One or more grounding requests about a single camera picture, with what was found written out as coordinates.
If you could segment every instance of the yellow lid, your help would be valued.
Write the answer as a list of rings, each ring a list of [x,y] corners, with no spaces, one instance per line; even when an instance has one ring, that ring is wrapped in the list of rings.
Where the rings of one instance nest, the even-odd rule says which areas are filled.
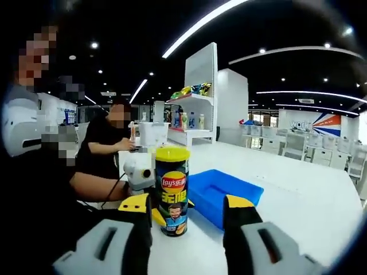
[[[185,147],[167,146],[157,148],[155,159],[160,162],[183,162],[190,157],[190,151]]]

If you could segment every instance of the ceiling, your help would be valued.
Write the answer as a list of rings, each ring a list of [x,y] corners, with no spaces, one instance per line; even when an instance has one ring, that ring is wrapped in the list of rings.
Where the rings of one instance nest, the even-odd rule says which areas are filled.
[[[147,79],[133,104],[151,104],[152,97],[167,100],[173,92],[183,88],[185,60],[207,44],[216,42],[219,69],[229,68],[248,79],[249,103],[258,104],[254,108],[302,105],[296,99],[306,98],[314,99],[316,107],[356,113],[367,110],[367,104],[356,105],[355,100],[337,96],[257,94],[314,91],[362,99],[367,95],[364,84],[367,65],[363,58],[331,50],[291,50],[229,64],[259,53],[261,48],[269,51],[299,46],[323,47],[326,42],[333,48],[366,56],[367,24],[360,11],[367,7],[363,1],[324,1],[321,5],[322,1],[251,0],[215,18],[171,56],[162,58],[188,28],[225,2],[161,0],[142,5],[140,1],[132,1],[127,7],[121,1],[82,1],[72,15],[62,20],[54,62],[37,89],[50,91],[78,105],[92,105],[84,98],[84,92],[97,104],[104,105],[109,98],[100,92],[132,95]],[[346,35],[347,28],[353,28],[353,32]],[[91,42],[97,42],[99,47],[92,49]]]

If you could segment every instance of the cable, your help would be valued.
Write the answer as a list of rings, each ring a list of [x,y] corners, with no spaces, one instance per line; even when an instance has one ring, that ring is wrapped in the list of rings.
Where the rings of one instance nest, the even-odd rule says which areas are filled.
[[[101,205],[101,209],[103,209],[103,206],[106,204],[106,202],[108,202],[108,199],[110,198],[112,192],[114,191],[116,185],[119,183],[119,181],[122,179],[123,176],[125,176],[126,173],[122,174],[122,176],[116,181],[115,185],[113,186],[113,188],[111,189],[110,193],[107,195],[106,200],[104,201],[104,203],[102,203]]]

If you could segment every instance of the white tabletop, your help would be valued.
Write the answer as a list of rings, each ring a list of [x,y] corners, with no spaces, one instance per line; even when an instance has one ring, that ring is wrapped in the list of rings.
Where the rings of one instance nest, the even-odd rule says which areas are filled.
[[[190,150],[190,175],[217,169],[264,188],[257,206],[263,221],[273,222],[301,253],[324,266],[341,253],[361,220],[360,199],[344,171],[220,142]],[[150,275],[227,273],[222,231],[193,209],[188,216],[188,231],[177,238],[153,223]]]

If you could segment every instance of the black t-shirt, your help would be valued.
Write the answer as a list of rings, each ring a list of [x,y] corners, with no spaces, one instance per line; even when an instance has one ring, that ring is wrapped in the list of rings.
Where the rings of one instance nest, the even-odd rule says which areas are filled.
[[[124,128],[116,128],[105,116],[94,118],[88,125],[85,139],[78,152],[77,171],[107,179],[118,179],[119,170],[114,162],[114,154],[92,154],[88,143],[114,145],[123,138],[130,138],[130,130],[126,125]]]
[[[17,265],[50,266],[65,252],[75,248],[76,241],[92,225],[92,213],[77,202],[69,181],[75,174],[58,151],[39,149],[9,160],[13,172],[8,184],[14,189],[9,228],[16,230],[11,252]]]

